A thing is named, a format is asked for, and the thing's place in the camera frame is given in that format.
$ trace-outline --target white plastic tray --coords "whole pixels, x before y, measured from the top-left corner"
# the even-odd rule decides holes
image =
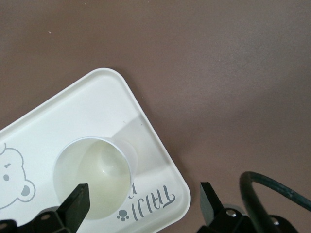
[[[84,136],[128,141],[138,153],[138,171],[120,210],[84,220],[79,233],[153,233],[186,214],[190,192],[181,174],[123,77],[101,68],[0,131],[0,220],[23,225],[59,206],[55,161],[65,145]]]

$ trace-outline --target bear face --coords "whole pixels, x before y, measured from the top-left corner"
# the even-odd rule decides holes
[[[0,210],[16,200],[28,202],[35,196],[35,186],[26,179],[23,164],[21,153],[4,144],[0,153]]]

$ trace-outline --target clear plastic cup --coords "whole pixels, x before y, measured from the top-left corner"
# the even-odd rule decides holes
[[[86,219],[116,212],[131,190],[137,154],[127,142],[104,137],[83,137],[59,153],[53,182],[61,202],[80,183],[88,183],[90,210]]]

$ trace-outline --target screw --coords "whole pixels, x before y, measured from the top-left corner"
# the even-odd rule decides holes
[[[271,220],[273,221],[274,225],[280,225],[280,223],[278,222],[278,220],[275,217],[271,217]]]
[[[237,213],[234,210],[227,210],[226,214],[229,215],[230,217],[236,217]]]
[[[2,224],[0,224],[0,230],[6,228],[7,226],[8,226],[7,223],[2,223]]]
[[[41,220],[47,220],[47,219],[49,219],[51,217],[51,215],[43,215],[42,217],[41,217]]]

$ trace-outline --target brown table surface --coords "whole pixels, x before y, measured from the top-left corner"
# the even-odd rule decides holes
[[[243,207],[239,176],[311,199],[311,1],[0,2],[0,128],[88,72],[127,81],[191,191],[162,233],[196,232],[199,183]],[[255,185],[270,214],[311,214]]]

